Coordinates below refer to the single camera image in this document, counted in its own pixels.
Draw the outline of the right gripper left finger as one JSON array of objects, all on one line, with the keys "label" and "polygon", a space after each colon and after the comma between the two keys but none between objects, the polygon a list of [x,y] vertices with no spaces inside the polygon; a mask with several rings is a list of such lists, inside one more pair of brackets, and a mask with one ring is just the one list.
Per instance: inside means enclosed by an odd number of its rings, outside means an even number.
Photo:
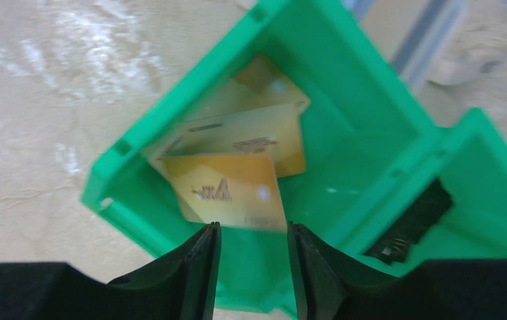
[{"label": "right gripper left finger", "polygon": [[0,263],[0,319],[211,319],[221,226],[108,283],[64,262]]}]

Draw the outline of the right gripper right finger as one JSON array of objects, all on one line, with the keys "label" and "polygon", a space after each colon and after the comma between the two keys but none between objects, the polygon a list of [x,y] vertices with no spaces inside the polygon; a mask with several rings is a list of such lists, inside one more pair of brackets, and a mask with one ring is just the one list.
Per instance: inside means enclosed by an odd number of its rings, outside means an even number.
[{"label": "right gripper right finger", "polygon": [[288,223],[299,319],[507,319],[507,259],[433,259],[401,278]]}]

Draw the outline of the orange and white credit card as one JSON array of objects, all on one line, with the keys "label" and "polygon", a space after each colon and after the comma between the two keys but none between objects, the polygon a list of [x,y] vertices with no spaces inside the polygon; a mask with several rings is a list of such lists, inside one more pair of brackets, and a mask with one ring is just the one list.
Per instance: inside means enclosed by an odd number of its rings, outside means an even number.
[{"label": "orange and white credit card", "polygon": [[186,220],[286,230],[274,162],[267,153],[173,156],[163,165]]}]

